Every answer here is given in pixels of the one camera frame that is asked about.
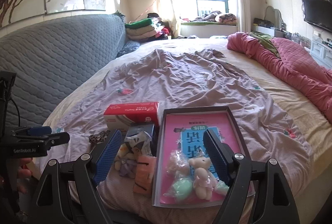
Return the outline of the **operator hand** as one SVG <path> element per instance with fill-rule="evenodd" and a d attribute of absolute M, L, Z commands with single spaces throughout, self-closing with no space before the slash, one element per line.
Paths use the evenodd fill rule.
<path fill-rule="evenodd" d="M 32 176 L 32 171 L 28 168 L 23 168 L 23 166 L 26 166 L 27 164 L 32 162 L 32 158 L 21 158 L 19 159 L 18 163 L 18 170 L 17 170 L 17 180 L 23 180 L 28 179 Z M 17 190 L 18 192 L 22 194 L 27 193 L 26 187 L 17 181 Z"/>

